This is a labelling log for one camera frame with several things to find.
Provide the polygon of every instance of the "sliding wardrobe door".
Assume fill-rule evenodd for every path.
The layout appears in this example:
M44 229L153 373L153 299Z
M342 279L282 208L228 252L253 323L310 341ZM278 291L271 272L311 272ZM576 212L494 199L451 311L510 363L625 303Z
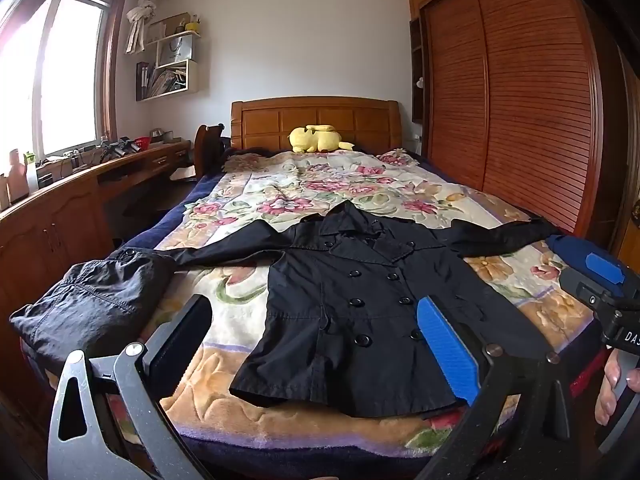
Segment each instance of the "sliding wardrobe door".
M423 9L430 37L430 161L482 188L486 156L484 40L477 0L434 0Z
M482 190L579 231L590 150L601 142L593 123L592 46L579 4L479 3L490 96Z

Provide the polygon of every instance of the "wooden desk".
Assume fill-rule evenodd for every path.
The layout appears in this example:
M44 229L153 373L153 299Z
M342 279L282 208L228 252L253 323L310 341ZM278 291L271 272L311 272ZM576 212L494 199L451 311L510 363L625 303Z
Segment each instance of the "wooden desk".
M0 213L0 385L41 419L45 394L28 369L8 317L33 303L73 264L113 251L103 205L160 173L186 165L191 143L162 144L80 171Z

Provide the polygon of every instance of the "fingernail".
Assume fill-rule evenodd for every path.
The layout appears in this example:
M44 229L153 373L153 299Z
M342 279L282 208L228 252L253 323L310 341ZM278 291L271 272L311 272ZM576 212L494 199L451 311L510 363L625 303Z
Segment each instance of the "fingernail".
M615 371L607 374L607 380L609 381L609 384L611 384L611 387L615 388L616 384L618 384L618 381L620 380L620 373L618 371Z
M626 382L633 390L640 388L640 373L638 370L631 370L626 376Z
M606 400L604 403L604 409L609 415L613 415L613 412L616 411L616 403L612 400Z

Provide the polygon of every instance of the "metal bolt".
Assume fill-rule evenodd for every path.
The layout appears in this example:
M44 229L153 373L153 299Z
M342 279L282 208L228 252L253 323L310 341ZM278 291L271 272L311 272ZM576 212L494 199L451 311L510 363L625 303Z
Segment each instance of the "metal bolt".
M484 351L491 357L500 357L504 353L502 347L500 345L497 345L496 343L488 344Z
M142 352L142 345L140 343L131 343L125 348L125 353L131 357L138 355L140 352Z
M553 365L560 364L560 356L555 352L549 352L546 355L546 360L549 361Z
M66 360L69 363L79 363L82 358L84 357L84 352L82 352L82 350L74 350L73 352L71 352L71 354L69 354L69 357L66 358Z

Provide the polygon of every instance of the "cabinet door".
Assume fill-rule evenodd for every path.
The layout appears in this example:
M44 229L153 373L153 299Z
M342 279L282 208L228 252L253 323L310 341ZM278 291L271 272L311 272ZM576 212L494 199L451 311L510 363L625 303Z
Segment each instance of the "cabinet door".
M9 315L40 298L60 277L59 265L36 208L20 218L2 220L0 237L0 384L2 390L28 412L38 413L44 391L24 361Z
M481 189L486 110L478 3L434 0L425 15L431 38L429 158L460 184Z
M89 180L65 186L47 199L50 236L64 271L113 250L97 191L95 181Z
M573 232L590 153L599 153L591 47L577 6L574 0L479 1L491 99L482 190Z

